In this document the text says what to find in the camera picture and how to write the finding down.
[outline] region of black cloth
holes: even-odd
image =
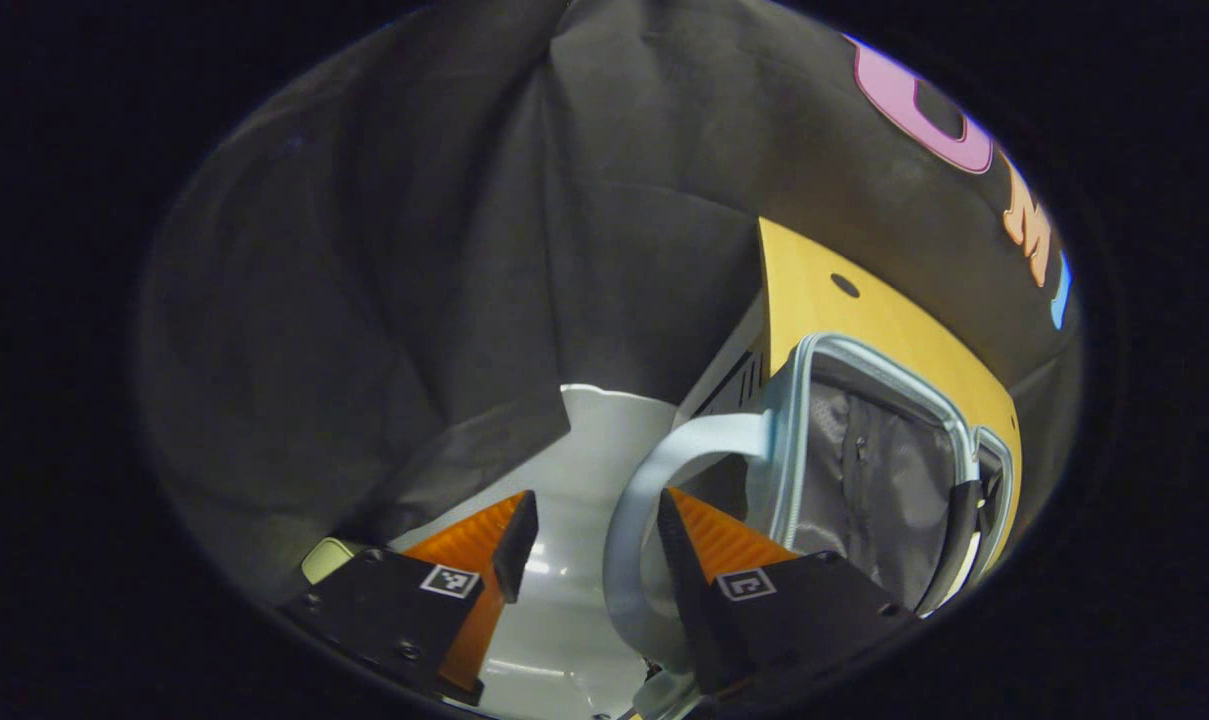
[[[1060,256],[1035,286],[1002,161],[936,158],[852,58],[763,0],[458,1],[287,87],[189,184],[144,281],[143,418],[193,534],[279,600],[324,534],[406,530],[567,423],[537,406],[457,483],[430,470],[450,428],[493,437],[475,423],[569,382],[678,402],[759,291],[760,215],[973,348],[1047,497],[1078,395],[1078,302],[1062,331],[1048,313]],[[959,132],[926,85],[920,106]],[[404,493],[412,512],[370,526]]]

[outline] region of suitcase handle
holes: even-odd
[[[705,416],[663,439],[621,492],[604,539],[604,604],[623,640],[672,673],[692,668],[683,629],[650,605],[640,577],[640,551],[663,488],[688,461],[724,454],[768,457],[773,413]]]

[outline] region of orange letter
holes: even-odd
[[[1045,275],[1048,272],[1048,243],[1053,234],[1053,228],[1048,227],[1048,219],[1043,208],[1035,205],[1030,199],[1030,190],[1026,182],[1020,179],[1020,174],[1012,167],[1008,156],[1003,155],[1005,164],[1008,166],[1008,178],[1012,184],[1012,199],[1008,201],[1008,209],[1005,210],[1005,228],[1008,237],[1017,245],[1023,246],[1026,259],[1030,259],[1030,274],[1035,278],[1035,284],[1045,286]]]

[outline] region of screw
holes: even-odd
[[[399,643],[399,656],[409,662],[417,662],[422,657],[422,648],[411,641]]]

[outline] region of yellow wooden panel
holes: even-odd
[[[924,378],[948,396],[964,416],[968,431],[984,426],[1012,454],[1014,518],[1020,495],[1020,434],[1012,397],[1003,384],[936,318],[879,278],[814,240],[760,217],[768,315],[769,377],[786,364],[791,350],[810,333],[845,333],[902,368]],[[833,281],[838,274],[860,291],[852,297]],[[1003,550],[1000,538],[996,553]]]

